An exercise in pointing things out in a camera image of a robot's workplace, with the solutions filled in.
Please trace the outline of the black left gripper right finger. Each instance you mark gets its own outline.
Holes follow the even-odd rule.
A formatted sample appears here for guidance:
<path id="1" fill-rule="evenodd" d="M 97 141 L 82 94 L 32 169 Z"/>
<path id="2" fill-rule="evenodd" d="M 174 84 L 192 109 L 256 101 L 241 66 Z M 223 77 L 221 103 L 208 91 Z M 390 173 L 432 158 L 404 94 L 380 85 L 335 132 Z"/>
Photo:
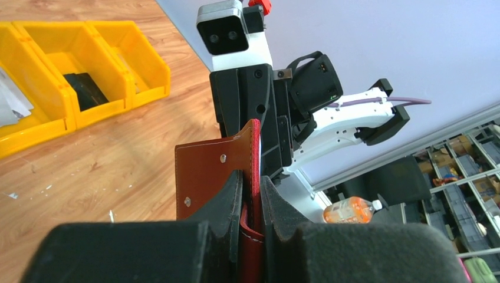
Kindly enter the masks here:
<path id="1" fill-rule="evenodd" d="M 314 223 L 261 177 L 266 282 L 466 282 L 451 243 L 423 224 Z"/>

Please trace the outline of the yellow three-compartment bin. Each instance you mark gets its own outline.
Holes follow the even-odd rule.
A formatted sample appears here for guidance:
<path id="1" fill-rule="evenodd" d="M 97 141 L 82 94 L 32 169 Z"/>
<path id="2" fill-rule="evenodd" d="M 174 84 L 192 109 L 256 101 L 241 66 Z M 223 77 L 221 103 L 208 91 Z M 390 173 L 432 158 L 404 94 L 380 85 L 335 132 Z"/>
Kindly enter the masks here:
<path id="1" fill-rule="evenodd" d="M 1 23 L 1 156 L 170 94 L 170 68 L 133 21 Z"/>

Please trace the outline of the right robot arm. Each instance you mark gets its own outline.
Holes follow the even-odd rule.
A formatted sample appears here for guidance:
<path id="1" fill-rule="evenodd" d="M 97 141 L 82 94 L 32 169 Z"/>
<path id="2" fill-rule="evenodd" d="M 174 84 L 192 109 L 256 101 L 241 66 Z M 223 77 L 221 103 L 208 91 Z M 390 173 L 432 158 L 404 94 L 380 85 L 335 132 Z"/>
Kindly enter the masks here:
<path id="1" fill-rule="evenodd" d="M 392 96 L 387 79 L 345 96 L 330 59 L 316 51 L 274 70 L 248 52 L 212 58 L 210 86 L 223 137 L 249 121 L 261 129 L 261 174 L 271 179 L 343 147 L 374 146 L 410 120 L 407 100 Z"/>

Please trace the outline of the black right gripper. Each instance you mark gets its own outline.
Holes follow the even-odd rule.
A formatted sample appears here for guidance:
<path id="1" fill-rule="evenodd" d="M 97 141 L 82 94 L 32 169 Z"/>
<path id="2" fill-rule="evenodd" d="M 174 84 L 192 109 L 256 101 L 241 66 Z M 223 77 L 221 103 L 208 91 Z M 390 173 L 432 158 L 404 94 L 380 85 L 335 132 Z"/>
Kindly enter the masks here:
<path id="1" fill-rule="evenodd" d="M 293 157 L 288 87 L 289 68 L 269 64 L 214 71 L 209 75 L 216 121 L 222 137 L 236 135 L 249 120 L 261 124 L 261 175 L 280 182 Z"/>

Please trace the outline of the beige credit card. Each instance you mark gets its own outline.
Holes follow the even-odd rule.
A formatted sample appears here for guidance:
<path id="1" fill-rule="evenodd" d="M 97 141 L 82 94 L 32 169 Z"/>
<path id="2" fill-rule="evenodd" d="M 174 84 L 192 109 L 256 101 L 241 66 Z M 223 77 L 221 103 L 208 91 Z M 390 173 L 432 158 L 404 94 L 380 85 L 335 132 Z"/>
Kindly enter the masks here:
<path id="1" fill-rule="evenodd" d="M 131 67 L 129 66 L 128 62 L 126 61 L 126 59 L 121 54 L 117 54 L 117 56 L 119 57 L 120 61 L 123 63 L 123 65 L 125 66 L 125 68 L 127 69 L 128 73 L 133 78 L 134 87 L 135 87 L 135 93 L 136 94 L 139 93 L 140 92 L 140 87 L 139 87 L 138 81 L 136 79 L 136 76 L 134 75 L 133 70 L 131 69 Z"/>

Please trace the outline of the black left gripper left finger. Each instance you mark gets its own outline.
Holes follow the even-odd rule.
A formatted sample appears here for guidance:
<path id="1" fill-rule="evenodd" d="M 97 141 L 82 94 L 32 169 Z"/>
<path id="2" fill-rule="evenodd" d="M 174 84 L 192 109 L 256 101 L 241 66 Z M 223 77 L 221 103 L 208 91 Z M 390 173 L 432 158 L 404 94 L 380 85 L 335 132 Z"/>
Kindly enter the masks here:
<path id="1" fill-rule="evenodd" d="M 232 282 L 216 272 L 207 221 L 88 222 L 54 227 L 22 282 Z"/>

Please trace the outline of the orange drink bottle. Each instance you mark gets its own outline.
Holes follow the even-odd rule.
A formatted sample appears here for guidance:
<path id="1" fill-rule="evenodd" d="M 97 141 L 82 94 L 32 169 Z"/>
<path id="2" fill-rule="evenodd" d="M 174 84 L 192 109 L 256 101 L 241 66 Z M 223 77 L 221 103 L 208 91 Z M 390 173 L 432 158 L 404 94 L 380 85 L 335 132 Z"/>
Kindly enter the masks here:
<path id="1" fill-rule="evenodd" d="M 370 223 L 374 214 L 383 209 L 380 200 L 368 201 L 358 196 L 339 200 L 323 211 L 325 223 Z"/>

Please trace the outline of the red leather card holder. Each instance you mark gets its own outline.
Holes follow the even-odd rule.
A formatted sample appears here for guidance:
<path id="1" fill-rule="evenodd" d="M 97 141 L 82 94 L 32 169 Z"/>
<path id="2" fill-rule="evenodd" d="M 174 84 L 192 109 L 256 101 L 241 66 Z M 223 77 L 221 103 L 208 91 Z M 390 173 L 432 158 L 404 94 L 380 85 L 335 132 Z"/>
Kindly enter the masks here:
<path id="1" fill-rule="evenodd" d="M 261 122 L 233 136 L 175 147 L 176 216 L 207 221 L 222 281 L 264 280 Z"/>

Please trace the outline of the black credit card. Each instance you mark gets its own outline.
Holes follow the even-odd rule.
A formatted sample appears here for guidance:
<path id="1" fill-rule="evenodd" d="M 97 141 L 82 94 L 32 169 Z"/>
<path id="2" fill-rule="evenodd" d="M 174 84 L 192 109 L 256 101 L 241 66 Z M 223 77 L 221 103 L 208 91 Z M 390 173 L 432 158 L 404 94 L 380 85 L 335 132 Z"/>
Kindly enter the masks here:
<path id="1" fill-rule="evenodd" d="M 80 111 L 86 111 L 109 102 L 88 73 L 64 74 L 63 77 L 76 92 Z"/>

